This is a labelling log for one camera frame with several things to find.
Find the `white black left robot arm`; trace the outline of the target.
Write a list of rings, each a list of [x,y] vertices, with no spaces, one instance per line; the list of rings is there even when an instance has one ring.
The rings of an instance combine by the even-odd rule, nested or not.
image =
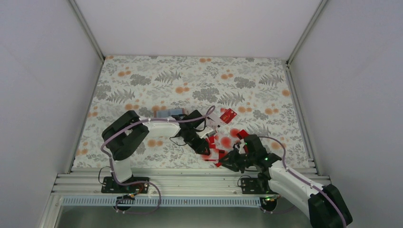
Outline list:
[[[210,155],[208,137],[215,130],[207,125],[207,117],[195,110],[190,114],[177,114],[163,118],[146,118],[134,110],[125,112],[101,134],[104,143],[101,151],[109,157],[113,186],[120,192],[132,187],[133,176],[130,157],[147,137],[182,138],[196,154]]]

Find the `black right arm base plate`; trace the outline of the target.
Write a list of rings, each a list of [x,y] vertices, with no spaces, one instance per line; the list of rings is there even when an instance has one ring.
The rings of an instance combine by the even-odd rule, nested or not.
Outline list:
[[[269,187],[269,182],[253,177],[241,177],[237,185],[244,195],[278,194]]]

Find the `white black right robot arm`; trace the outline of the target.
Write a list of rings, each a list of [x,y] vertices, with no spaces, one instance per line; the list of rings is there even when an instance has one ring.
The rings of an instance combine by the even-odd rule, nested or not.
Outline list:
[[[274,153],[264,149],[248,153],[233,150],[219,162],[234,172],[244,172],[254,166],[258,175],[253,193],[281,195],[302,211],[314,228],[345,228],[353,221],[336,186],[317,183],[285,167],[282,158]]]

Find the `tan leather card holder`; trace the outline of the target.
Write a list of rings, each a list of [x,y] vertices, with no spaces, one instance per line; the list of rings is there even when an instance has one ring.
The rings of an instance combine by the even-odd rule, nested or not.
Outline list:
[[[175,109],[165,109],[158,110],[154,112],[155,118],[166,118],[173,115],[186,115],[186,111],[183,108],[175,108]]]

